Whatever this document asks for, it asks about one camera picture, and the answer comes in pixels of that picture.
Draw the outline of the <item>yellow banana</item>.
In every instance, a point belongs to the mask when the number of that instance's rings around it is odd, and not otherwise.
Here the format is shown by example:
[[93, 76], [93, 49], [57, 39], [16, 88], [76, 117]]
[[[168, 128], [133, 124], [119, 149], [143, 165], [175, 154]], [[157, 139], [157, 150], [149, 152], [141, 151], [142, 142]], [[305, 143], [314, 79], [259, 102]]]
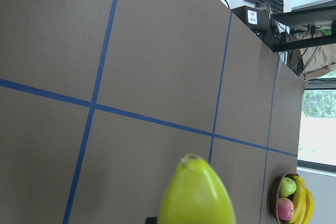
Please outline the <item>yellow banana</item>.
[[224, 184], [199, 155], [181, 158], [163, 194], [157, 223], [236, 223]]
[[306, 187], [305, 182], [299, 176], [294, 176], [293, 181], [296, 183], [297, 189], [293, 195], [294, 212], [289, 223], [301, 223], [306, 209]]
[[306, 209], [303, 216], [302, 224], [308, 224], [314, 212], [314, 197], [311, 191], [306, 188]]

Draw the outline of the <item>wicker fruit basket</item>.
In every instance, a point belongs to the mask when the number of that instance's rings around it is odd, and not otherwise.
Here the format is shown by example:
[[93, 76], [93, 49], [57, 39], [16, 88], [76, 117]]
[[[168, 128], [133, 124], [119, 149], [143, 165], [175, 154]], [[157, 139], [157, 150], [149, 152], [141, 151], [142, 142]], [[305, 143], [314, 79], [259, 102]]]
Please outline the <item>wicker fruit basket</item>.
[[278, 198], [280, 192], [280, 184], [283, 178], [291, 178], [293, 179], [294, 176], [298, 176], [298, 173], [295, 172], [285, 172], [281, 176], [278, 176], [274, 179], [272, 186], [269, 191], [269, 212], [276, 220], [276, 223], [286, 224], [288, 221], [282, 220], [278, 216]]

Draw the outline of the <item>brown paper table cover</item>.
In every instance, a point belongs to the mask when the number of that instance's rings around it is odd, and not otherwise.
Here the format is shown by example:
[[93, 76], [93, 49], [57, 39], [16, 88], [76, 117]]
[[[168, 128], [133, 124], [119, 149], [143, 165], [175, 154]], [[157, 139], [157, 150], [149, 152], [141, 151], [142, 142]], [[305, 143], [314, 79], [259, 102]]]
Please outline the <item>brown paper table cover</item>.
[[1, 223], [144, 223], [188, 153], [275, 223], [302, 93], [220, 0], [1, 0]]

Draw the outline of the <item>black box white label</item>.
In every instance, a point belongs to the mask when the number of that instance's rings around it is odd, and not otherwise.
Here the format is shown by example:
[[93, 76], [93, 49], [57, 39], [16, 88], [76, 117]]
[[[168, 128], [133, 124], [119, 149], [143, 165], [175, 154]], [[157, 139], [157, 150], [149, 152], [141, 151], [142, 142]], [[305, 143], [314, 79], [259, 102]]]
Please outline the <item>black box white label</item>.
[[270, 15], [264, 10], [249, 6], [241, 6], [231, 9], [248, 28], [267, 31], [270, 29]]

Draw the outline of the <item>green pear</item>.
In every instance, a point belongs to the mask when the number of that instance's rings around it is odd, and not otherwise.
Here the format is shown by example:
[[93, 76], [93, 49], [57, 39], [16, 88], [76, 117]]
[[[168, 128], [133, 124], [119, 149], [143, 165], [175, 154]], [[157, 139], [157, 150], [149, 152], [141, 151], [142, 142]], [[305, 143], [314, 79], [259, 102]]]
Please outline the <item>green pear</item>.
[[289, 177], [284, 177], [280, 183], [279, 197], [287, 198], [292, 195], [297, 189], [297, 185], [294, 180]]

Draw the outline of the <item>red apple top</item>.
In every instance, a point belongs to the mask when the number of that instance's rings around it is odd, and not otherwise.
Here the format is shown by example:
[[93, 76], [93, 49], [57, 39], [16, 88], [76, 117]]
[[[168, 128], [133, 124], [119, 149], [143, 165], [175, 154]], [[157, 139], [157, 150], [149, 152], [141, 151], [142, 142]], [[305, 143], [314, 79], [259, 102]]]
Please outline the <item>red apple top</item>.
[[293, 202], [288, 198], [278, 198], [277, 214], [281, 220], [290, 220], [293, 217]]

